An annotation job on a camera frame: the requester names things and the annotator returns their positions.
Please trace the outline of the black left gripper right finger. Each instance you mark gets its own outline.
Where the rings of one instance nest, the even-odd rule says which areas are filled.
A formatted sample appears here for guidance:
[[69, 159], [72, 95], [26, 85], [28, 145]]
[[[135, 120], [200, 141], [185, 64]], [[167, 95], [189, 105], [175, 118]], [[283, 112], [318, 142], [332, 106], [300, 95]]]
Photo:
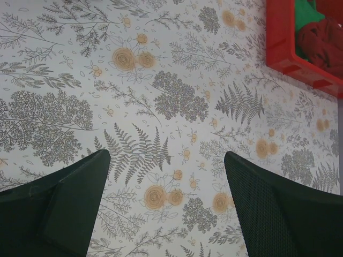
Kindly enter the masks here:
[[226, 175], [249, 256], [342, 256], [342, 196], [301, 185], [234, 152]]

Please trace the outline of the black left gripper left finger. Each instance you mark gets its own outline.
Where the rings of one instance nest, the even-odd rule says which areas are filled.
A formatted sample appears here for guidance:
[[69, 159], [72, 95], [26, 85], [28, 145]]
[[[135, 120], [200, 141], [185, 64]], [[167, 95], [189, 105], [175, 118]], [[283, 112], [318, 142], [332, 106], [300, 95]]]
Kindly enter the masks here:
[[86, 256], [109, 165], [102, 149], [1, 192], [1, 256]]

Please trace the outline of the dark red t-shirt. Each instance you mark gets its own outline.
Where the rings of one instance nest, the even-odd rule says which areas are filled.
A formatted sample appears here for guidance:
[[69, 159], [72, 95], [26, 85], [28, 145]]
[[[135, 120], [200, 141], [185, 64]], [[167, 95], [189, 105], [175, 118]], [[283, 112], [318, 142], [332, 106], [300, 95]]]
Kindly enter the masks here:
[[298, 31], [296, 45], [311, 64], [342, 79], [342, 27], [336, 20], [308, 23]]

